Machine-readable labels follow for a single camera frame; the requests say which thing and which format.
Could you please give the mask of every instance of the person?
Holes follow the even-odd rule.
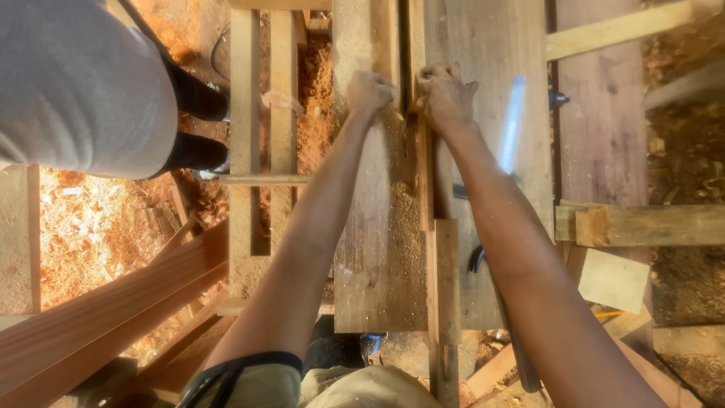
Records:
[[[228,170],[223,143],[177,131],[179,110],[228,120],[226,97],[123,25],[105,0],[3,1],[0,44],[5,165],[129,179]]]
[[[458,64],[426,67],[417,80],[424,93],[418,104],[460,169],[492,276],[555,406],[664,408],[589,311],[534,209],[486,146],[473,120],[478,84],[465,85]],[[353,75],[349,116],[294,208],[269,269],[179,407],[440,408],[395,367],[310,361],[365,138],[392,95],[386,78]],[[337,340],[328,346],[346,347]]]

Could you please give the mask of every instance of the hand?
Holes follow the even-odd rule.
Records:
[[[473,95],[479,83],[463,85],[457,62],[447,68],[437,63],[429,65],[415,79],[425,93],[418,99],[418,106],[438,135],[446,139],[455,129],[477,126],[473,120]]]
[[[347,105],[351,114],[363,112],[375,115],[394,97],[393,83],[377,73],[355,71],[352,74],[352,81],[347,86]]]

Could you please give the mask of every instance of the forearm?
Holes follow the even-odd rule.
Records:
[[[557,406],[659,407],[587,308],[536,212],[497,165],[478,127],[455,132],[449,148],[491,274]]]
[[[263,351],[304,360],[373,119],[368,111],[348,117],[295,205],[269,269],[207,367]]]

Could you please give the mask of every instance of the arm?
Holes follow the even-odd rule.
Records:
[[[664,407],[594,318],[536,212],[486,146],[473,121],[478,84],[464,86],[458,64],[427,67],[418,83],[426,93],[419,105],[460,170],[491,275],[556,406]]]
[[[264,351],[288,351],[305,360],[335,247],[350,210],[365,137],[377,112],[392,98],[393,87],[384,77],[353,75],[344,126],[295,205],[272,264],[206,368]]]

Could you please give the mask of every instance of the grey shirt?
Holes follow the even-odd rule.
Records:
[[[142,179],[178,111],[154,44],[105,0],[0,2],[0,160]]]

